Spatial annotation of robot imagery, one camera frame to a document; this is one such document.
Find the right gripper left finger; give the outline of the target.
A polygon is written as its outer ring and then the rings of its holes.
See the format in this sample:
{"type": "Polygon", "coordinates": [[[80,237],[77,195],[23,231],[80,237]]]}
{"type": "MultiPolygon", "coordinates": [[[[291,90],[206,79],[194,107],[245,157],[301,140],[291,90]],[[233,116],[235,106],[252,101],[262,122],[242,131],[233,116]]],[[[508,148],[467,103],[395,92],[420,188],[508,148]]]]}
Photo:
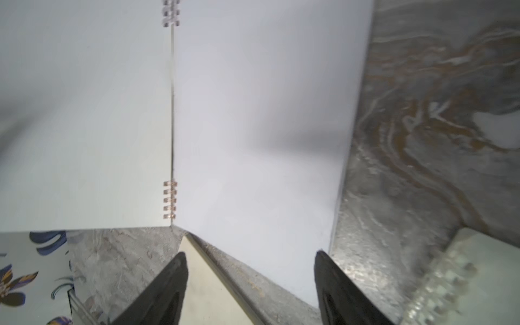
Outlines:
{"type": "Polygon", "coordinates": [[[188,284],[185,253],[178,253],[113,325],[178,325],[188,284]]]}

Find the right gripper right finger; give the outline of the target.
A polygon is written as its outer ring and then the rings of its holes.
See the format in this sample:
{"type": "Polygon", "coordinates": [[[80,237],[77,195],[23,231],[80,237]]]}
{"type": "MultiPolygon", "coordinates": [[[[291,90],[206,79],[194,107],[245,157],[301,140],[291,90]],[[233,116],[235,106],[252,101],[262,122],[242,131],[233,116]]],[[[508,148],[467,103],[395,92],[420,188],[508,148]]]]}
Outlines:
{"type": "Polygon", "coordinates": [[[316,253],[314,278],[323,324],[393,325],[324,251],[316,253]]]}

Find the cream spiral notebook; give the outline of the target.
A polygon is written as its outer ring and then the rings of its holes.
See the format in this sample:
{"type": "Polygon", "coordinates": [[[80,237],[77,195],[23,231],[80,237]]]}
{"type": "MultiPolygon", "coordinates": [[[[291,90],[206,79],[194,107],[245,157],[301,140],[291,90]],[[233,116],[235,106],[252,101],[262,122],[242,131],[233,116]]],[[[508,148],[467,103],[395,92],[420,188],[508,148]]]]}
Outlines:
{"type": "Polygon", "coordinates": [[[373,1],[2,1],[1,231],[177,226],[317,306],[373,1]]]}

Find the cream notebook back right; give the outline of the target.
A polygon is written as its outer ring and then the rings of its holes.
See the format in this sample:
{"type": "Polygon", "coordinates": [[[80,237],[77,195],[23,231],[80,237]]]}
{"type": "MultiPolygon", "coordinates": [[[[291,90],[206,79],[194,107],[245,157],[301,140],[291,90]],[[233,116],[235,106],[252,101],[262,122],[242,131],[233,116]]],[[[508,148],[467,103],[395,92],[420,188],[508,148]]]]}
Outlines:
{"type": "Polygon", "coordinates": [[[179,252],[185,254],[188,266],[180,324],[264,323],[192,235],[183,237],[179,252]]]}

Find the pale green spiral notebook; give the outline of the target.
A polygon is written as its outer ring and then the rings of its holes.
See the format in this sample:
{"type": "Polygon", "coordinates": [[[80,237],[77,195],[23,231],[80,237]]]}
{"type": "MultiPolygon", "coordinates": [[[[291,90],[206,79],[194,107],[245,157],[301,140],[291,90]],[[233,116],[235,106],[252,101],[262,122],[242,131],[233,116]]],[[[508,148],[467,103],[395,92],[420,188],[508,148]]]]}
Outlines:
{"type": "Polygon", "coordinates": [[[459,230],[422,278],[402,324],[518,324],[519,248],[459,230]]]}

